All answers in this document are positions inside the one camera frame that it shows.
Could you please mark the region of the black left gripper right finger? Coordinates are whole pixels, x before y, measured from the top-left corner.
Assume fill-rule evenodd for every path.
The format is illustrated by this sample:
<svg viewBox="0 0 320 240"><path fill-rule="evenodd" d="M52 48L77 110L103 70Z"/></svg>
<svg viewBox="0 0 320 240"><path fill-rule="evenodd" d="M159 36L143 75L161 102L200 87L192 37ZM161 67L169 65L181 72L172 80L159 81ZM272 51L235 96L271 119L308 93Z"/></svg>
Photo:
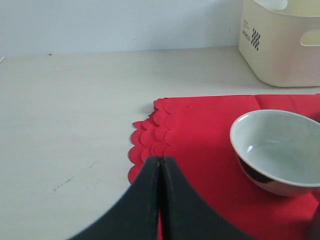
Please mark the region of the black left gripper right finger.
<svg viewBox="0 0 320 240"><path fill-rule="evenodd" d="M159 218L163 240L251 240L193 189L175 159L159 159Z"/></svg>

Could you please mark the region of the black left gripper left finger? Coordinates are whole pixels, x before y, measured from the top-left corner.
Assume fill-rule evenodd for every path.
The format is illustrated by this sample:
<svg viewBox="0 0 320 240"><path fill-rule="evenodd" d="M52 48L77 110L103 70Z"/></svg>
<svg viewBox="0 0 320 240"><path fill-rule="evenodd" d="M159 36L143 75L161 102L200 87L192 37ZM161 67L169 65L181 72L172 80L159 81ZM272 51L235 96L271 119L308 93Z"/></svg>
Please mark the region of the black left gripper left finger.
<svg viewBox="0 0 320 240"><path fill-rule="evenodd" d="M155 240L160 159L149 157L123 196L72 240Z"/></svg>

